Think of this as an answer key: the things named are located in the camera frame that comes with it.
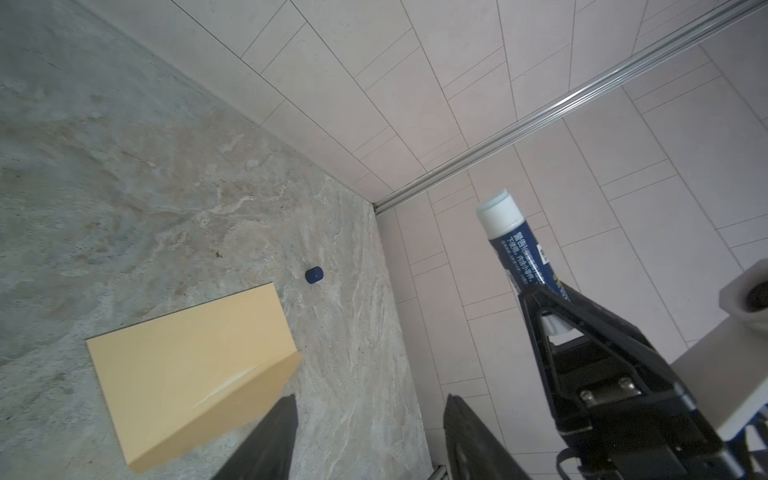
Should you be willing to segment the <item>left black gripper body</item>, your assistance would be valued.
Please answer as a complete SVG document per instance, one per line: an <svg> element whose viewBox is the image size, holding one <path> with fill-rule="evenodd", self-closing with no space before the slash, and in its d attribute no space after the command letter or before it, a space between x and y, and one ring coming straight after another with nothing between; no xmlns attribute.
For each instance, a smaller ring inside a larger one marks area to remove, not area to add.
<svg viewBox="0 0 768 480"><path fill-rule="evenodd" d="M647 345L554 349L554 419L585 479L741 479L744 462Z"/></svg>

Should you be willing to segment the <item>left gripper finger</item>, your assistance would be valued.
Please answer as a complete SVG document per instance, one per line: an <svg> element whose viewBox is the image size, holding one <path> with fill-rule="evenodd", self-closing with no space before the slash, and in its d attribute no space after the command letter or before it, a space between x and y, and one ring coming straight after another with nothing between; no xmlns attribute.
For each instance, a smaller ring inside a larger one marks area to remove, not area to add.
<svg viewBox="0 0 768 480"><path fill-rule="evenodd" d="M638 422L696 432L698 408L671 365L641 331L581 293L543 285L522 294L525 320L552 417L561 432Z"/></svg>

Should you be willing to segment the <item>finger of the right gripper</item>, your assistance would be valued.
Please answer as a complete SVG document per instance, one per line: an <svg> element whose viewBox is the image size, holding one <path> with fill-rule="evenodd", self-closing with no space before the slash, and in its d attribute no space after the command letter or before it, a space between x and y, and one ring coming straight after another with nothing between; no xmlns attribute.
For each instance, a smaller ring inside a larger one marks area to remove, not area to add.
<svg viewBox="0 0 768 480"><path fill-rule="evenodd" d="M443 423L448 466L454 479L529 479L463 398L447 397Z"/></svg>
<svg viewBox="0 0 768 480"><path fill-rule="evenodd" d="M288 480L299 419L294 394L280 398L213 480Z"/></svg>

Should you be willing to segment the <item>yellow paper envelope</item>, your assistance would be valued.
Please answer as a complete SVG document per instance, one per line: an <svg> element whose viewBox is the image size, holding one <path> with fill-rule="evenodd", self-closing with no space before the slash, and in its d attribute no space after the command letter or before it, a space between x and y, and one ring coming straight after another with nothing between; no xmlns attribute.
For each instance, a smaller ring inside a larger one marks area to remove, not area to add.
<svg viewBox="0 0 768 480"><path fill-rule="evenodd" d="M261 419L302 360L271 283L86 344L135 473Z"/></svg>

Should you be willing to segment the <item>blue white glue stick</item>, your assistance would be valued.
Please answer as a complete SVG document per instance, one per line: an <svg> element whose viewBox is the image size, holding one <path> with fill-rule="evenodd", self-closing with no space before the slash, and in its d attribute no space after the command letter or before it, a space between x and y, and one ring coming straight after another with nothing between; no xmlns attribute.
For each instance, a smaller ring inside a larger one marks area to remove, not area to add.
<svg viewBox="0 0 768 480"><path fill-rule="evenodd" d="M543 285L565 300L566 284L555 272L541 242L525 215L504 189L476 207L476 215L518 296L521 316L528 320L521 294L533 285Z"/></svg>

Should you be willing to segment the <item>dark blue glue cap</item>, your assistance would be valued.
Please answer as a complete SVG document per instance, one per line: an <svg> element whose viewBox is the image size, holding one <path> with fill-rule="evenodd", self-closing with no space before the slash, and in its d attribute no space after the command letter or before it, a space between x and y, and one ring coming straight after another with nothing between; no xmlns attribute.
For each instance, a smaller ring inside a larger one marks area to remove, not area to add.
<svg viewBox="0 0 768 480"><path fill-rule="evenodd" d="M324 278L324 271L320 266L314 266L305 271L304 277L309 284L315 284Z"/></svg>

